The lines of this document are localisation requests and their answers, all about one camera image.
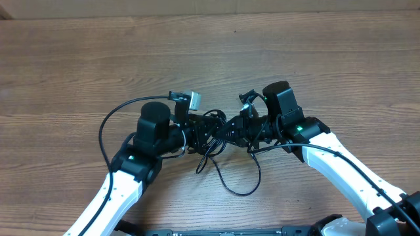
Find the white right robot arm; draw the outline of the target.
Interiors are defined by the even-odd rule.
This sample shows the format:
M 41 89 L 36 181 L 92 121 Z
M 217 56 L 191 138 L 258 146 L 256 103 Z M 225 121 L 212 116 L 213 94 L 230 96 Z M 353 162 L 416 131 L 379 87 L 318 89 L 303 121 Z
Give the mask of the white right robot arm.
M 351 222 L 340 214 L 310 227 L 309 235 L 418 235 L 419 193 L 408 195 L 382 179 L 342 145 L 330 128 L 306 117 L 286 81 L 262 90 L 268 114 L 258 117 L 257 93 L 240 95 L 240 114 L 215 133 L 215 138 L 255 155 L 274 149 L 293 153 L 325 176 L 355 207 L 363 221 Z

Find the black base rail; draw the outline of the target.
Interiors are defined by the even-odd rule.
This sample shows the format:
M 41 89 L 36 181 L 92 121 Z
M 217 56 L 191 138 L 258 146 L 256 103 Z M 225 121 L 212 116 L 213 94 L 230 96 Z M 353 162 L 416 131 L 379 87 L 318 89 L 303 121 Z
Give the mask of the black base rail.
M 340 214 L 327 216 L 310 226 L 282 226 L 270 229 L 217 229 L 175 231 L 171 229 L 143 230 L 138 225 L 120 220 L 111 236 L 308 236 L 321 235 L 321 227 L 333 220 L 339 219 Z

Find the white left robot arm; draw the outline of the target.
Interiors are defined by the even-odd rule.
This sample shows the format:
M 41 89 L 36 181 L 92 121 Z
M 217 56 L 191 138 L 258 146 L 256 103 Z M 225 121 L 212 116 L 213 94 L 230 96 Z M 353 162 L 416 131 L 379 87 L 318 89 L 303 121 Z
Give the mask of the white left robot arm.
M 136 131 L 123 141 L 112 159 L 106 159 L 105 181 L 67 235 L 111 235 L 125 213 L 136 204 L 161 171 L 164 159 L 177 158 L 188 148 L 209 155 L 221 144 L 209 141 L 226 122 L 220 110 L 190 113 L 187 103 L 175 111 L 162 102 L 141 108 Z

